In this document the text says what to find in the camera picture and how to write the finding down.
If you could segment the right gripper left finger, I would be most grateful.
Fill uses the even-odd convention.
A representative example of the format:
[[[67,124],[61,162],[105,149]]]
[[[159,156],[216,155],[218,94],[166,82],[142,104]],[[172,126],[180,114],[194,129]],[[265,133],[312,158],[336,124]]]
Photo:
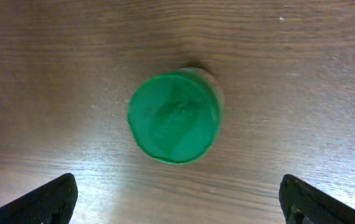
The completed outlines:
[[[0,207],[0,224],[69,224],[77,199],[75,177],[66,173]]]

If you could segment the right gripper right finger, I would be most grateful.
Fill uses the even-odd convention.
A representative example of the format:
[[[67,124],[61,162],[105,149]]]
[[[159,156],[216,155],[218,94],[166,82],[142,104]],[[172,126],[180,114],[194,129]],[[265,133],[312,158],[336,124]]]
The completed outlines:
[[[355,209],[291,174],[283,176],[279,201],[286,224],[355,224]]]

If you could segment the green round lid jar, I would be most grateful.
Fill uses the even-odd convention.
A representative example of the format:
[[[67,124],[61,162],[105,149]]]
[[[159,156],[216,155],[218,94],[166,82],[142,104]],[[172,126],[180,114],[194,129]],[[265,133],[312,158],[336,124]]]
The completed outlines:
[[[220,131],[224,96],[216,78],[184,67],[143,82],[127,108],[138,147],[157,161],[183,165],[204,156]]]

